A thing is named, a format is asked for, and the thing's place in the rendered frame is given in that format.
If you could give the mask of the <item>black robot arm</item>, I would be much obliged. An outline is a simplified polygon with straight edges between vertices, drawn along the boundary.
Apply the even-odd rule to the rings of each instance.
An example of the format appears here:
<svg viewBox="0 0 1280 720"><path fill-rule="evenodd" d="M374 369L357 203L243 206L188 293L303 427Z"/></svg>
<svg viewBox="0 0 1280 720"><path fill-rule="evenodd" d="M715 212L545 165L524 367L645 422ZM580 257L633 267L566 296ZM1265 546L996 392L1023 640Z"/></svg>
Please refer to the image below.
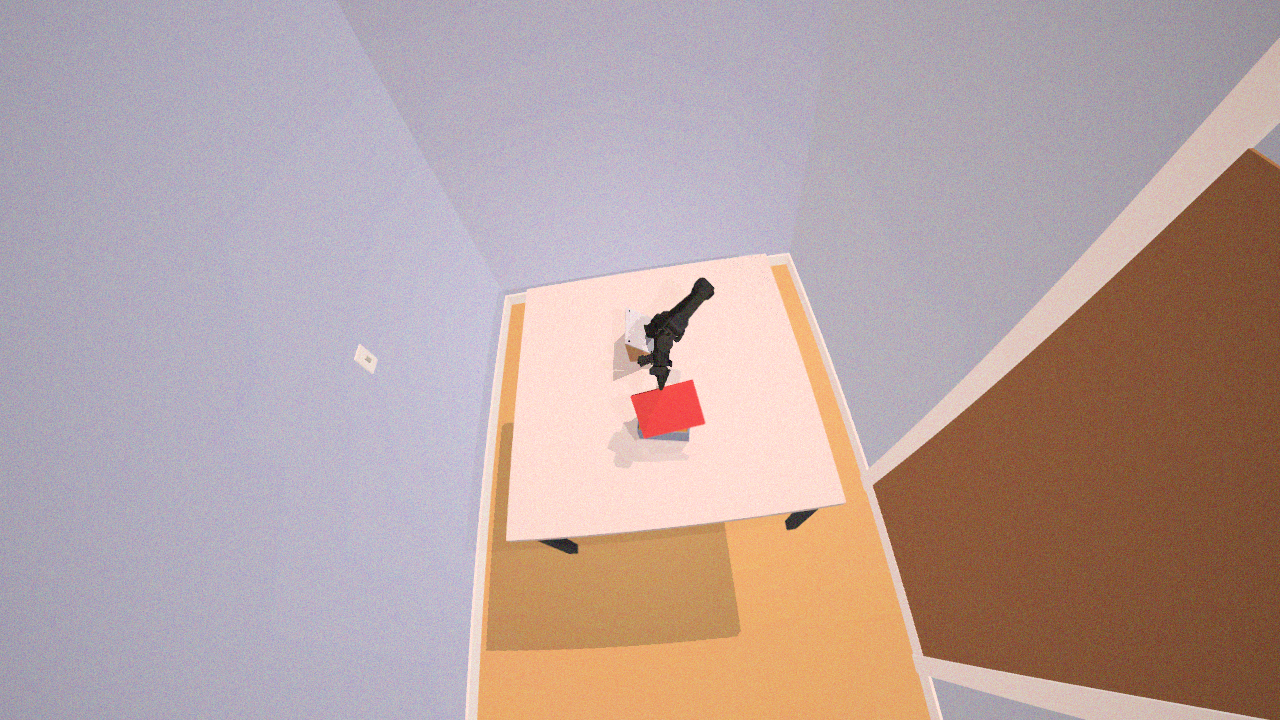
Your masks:
<svg viewBox="0 0 1280 720"><path fill-rule="evenodd" d="M652 322L644 325L646 337L654 338L654 348L667 352L673 347L673 340L676 343L682 340L685 329L689 325L689 319L696 313L704 300L708 301L714 296L716 292L713 290L716 288L705 278L698 278L694 282L691 293L675 305L675 307L660 314L657 313L652 318ZM646 364L654 365L654 354L650 352L646 356L639 356L637 364L640 366Z"/></svg>

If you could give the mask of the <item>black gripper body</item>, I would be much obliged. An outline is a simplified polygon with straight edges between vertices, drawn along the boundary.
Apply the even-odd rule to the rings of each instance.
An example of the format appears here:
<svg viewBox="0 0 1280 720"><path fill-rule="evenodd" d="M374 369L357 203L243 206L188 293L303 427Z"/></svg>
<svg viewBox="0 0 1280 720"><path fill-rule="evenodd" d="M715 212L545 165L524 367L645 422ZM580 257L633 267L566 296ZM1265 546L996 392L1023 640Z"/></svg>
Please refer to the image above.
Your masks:
<svg viewBox="0 0 1280 720"><path fill-rule="evenodd" d="M649 375L667 375L668 374L667 366L669 368L673 366L673 363L669 360L669 351L663 352L659 348L654 348L653 354L654 354L654 365L649 369Z"/></svg>

